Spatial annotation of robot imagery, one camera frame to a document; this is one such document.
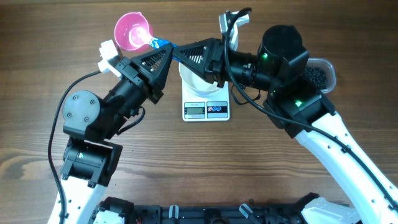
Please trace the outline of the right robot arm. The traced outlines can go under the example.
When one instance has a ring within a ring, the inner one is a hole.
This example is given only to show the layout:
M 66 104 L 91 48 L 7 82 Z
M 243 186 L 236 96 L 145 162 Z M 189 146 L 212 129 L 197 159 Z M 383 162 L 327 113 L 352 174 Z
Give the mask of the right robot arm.
M 293 26 L 267 29 L 256 55 L 233 51 L 229 36 L 205 39 L 174 49 L 174 57 L 202 80 L 231 82 L 237 90 L 267 92 L 259 111 L 307 148 L 327 169 L 352 207 L 306 195 L 290 220 L 303 223 L 396 223 L 397 188 L 349 134 L 332 102 L 304 71 L 309 54 Z

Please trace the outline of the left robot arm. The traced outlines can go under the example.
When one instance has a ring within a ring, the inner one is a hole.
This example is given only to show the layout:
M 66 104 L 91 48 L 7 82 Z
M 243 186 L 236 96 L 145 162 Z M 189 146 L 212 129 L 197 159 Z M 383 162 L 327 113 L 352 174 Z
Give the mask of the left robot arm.
M 98 72 L 112 72 L 119 82 L 104 98 L 88 90 L 64 93 L 56 114 L 63 116 L 69 140 L 55 174 L 58 195 L 49 223 L 138 223 L 132 202 L 103 198 L 123 149 L 110 139 L 143 120 L 143 102 L 160 100 L 173 49 L 165 44 L 127 58 L 107 40 L 99 48 Z

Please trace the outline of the pink scoop blue handle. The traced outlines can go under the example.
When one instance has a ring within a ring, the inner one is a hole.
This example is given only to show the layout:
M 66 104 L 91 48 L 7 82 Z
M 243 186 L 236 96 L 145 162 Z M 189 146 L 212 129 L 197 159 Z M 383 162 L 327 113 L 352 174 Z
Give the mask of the pink scoop blue handle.
M 114 27 L 114 41 L 123 50 L 143 52 L 146 48 L 158 49 L 176 44 L 153 36 L 152 27 L 141 12 L 129 12 L 119 18 Z

